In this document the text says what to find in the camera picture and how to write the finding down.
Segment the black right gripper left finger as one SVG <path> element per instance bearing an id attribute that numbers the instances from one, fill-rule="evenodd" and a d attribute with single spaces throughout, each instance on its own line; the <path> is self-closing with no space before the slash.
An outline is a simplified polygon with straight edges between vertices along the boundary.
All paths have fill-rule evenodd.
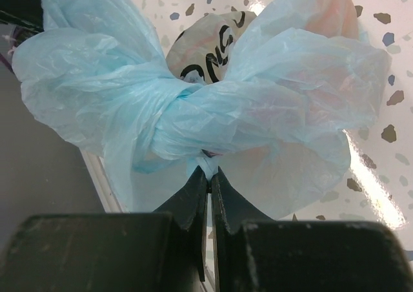
<path id="1" fill-rule="evenodd" d="M 1 290 L 199 291 L 207 191 L 197 168 L 150 213 L 31 216 L 1 253 Z"/>

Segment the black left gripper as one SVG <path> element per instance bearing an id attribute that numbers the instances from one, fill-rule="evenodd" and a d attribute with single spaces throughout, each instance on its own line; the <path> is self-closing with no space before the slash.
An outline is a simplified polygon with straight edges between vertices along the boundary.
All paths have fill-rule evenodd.
<path id="1" fill-rule="evenodd" d="M 31 32 L 43 31 L 41 0 L 1 0 L 1 24 L 15 25 Z"/>

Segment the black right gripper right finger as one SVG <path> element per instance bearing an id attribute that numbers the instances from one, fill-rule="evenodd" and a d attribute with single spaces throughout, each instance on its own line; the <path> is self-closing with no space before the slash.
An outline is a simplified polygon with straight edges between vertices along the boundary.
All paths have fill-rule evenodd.
<path id="1" fill-rule="evenodd" d="M 211 183 L 217 291 L 411 291 L 396 236 L 369 221 L 273 220 L 230 184 Z"/>

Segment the light blue plastic bag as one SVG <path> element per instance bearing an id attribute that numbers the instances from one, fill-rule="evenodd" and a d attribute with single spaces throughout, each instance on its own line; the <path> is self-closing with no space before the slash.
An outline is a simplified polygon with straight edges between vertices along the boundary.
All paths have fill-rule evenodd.
<path id="1" fill-rule="evenodd" d="M 272 218 L 350 167 L 346 131 L 378 118 L 391 58 L 352 0 L 274 0 L 209 14 L 164 54 L 131 0 L 41 0 L 12 68 L 34 118 L 103 159 L 122 210 L 153 211 L 200 167 Z"/>

